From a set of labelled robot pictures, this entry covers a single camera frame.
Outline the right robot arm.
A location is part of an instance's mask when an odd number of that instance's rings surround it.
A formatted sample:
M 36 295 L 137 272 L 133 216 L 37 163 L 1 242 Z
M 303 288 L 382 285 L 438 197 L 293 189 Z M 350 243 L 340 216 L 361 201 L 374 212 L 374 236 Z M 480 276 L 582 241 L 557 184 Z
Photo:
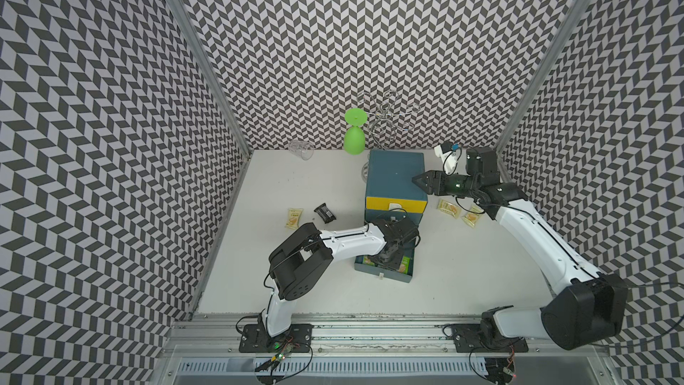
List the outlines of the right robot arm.
M 445 142 L 434 148 L 440 170 L 413 177 L 428 195 L 470 198 L 470 213 L 487 215 L 504 227 L 539 267 L 554 295 L 541 308 L 513 306 L 482 315 L 482 332 L 499 339 L 550 339 L 565 350 L 603 341 L 621 333 L 629 292 L 634 284 L 606 274 L 577 253 L 536 210 L 520 187 L 504 183 L 497 152 L 489 147 L 462 149 Z

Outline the black cookie packet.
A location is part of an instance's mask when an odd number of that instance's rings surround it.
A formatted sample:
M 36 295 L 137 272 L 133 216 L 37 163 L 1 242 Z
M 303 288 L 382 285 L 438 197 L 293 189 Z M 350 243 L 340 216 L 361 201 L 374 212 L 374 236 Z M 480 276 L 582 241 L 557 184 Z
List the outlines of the black cookie packet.
M 313 210 L 325 224 L 329 224 L 337 219 L 335 214 L 330 210 L 324 202 Z

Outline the yellow cookie packet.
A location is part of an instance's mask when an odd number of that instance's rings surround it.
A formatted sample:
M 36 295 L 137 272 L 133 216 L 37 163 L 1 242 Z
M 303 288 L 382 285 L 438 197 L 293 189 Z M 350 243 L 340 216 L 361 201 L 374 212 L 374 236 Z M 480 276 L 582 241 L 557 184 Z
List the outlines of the yellow cookie packet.
M 464 215 L 461 217 L 464 223 L 466 223 L 468 226 L 475 228 L 477 225 L 477 221 L 481 219 L 482 215 L 484 215 L 484 210 L 479 208 L 477 205 L 472 205 L 468 209 L 464 210 Z

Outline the teal bottom drawer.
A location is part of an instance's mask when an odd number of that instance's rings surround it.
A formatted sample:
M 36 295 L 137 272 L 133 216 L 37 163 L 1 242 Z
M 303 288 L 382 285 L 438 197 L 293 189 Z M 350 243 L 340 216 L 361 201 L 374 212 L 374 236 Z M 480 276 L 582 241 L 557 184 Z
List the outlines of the teal bottom drawer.
M 377 267 L 376 265 L 370 266 L 363 264 L 363 258 L 368 256 L 357 256 L 354 260 L 354 269 L 357 272 L 362 272 L 365 274 L 372 274 L 379 278 L 384 278 L 388 280 L 394 280 L 401 283 L 409 283 L 413 279 L 413 271 L 415 264 L 415 249 L 411 259 L 411 265 L 407 274 L 403 274 L 398 270 L 384 269 L 382 267 Z

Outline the yellow top drawer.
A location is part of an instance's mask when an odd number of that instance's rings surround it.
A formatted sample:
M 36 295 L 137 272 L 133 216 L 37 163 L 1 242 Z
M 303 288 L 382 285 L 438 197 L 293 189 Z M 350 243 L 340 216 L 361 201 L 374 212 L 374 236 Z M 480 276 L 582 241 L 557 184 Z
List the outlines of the yellow top drawer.
M 365 199 L 365 207 L 367 210 L 390 211 L 399 209 L 407 213 L 422 215 L 427 206 L 427 200 L 392 199 L 374 196 Z

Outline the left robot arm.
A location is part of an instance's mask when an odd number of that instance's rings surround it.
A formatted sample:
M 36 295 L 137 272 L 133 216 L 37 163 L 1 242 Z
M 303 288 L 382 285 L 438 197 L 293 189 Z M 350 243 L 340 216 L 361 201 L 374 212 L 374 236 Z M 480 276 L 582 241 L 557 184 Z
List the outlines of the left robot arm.
M 270 254 L 263 281 L 271 291 L 266 307 L 257 314 L 258 327 L 276 338 L 292 326 L 296 302 L 310 292 L 329 266 L 349 258 L 369 257 L 380 267 L 398 267 L 404 252 L 420 243 L 417 225 L 400 220 L 374 219 L 346 230 L 320 230 L 306 223 Z

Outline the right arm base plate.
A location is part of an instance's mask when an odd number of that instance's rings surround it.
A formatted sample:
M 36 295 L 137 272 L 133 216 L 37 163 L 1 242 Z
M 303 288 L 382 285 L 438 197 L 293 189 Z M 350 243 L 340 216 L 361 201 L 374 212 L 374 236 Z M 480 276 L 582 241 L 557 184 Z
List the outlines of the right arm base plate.
M 460 354 L 470 353 L 472 350 L 515 354 L 529 351 L 524 338 L 506 338 L 481 324 L 447 324 L 442 327 L 442 333 L 454 343 Z

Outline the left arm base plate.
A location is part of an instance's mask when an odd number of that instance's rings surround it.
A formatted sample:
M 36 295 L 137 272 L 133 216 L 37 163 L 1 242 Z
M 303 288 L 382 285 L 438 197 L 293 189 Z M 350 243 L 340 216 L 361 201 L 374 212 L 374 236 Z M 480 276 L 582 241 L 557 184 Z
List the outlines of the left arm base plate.
M 310 351 L 314 327 L 311 324 L 292 324 L 290 329 L 277 336 L 270 336 L 263 324 L 246 324 L 240 338 L 240 353 L 273 354 L 292 345 L 292 353 Z

